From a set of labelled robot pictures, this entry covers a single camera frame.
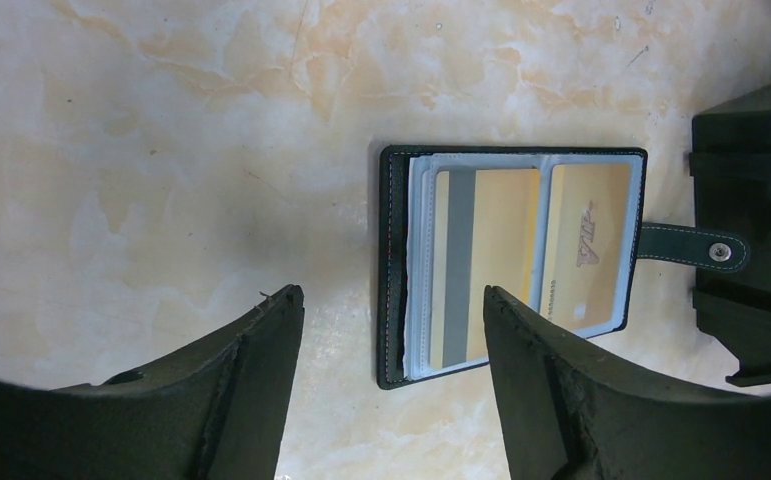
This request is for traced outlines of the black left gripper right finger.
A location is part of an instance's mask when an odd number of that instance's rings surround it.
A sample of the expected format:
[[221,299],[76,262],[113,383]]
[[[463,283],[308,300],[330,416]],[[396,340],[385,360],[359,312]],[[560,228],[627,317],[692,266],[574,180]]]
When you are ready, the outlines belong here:
[[514,479],[771,479],[771,396],[670,377],[484,291],[489,366]]

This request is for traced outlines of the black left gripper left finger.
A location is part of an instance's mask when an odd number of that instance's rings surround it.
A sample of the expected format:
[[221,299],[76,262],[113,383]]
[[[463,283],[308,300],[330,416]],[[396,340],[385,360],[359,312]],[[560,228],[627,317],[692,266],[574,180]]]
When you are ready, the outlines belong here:
[[99,385],[0,381],[0,479],[270,479],[304,323],[297,285]]

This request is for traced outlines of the gold credit card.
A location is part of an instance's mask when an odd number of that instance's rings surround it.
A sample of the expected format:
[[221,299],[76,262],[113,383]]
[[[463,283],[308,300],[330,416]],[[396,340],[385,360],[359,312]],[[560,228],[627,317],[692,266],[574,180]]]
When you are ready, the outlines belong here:
[[435,177],[429,366],[487,357],[483,295],[531,292],[540,174],[535,169],[441,170]]
[[540,314],[588,338],[613,329],[631,166],[551,171]]

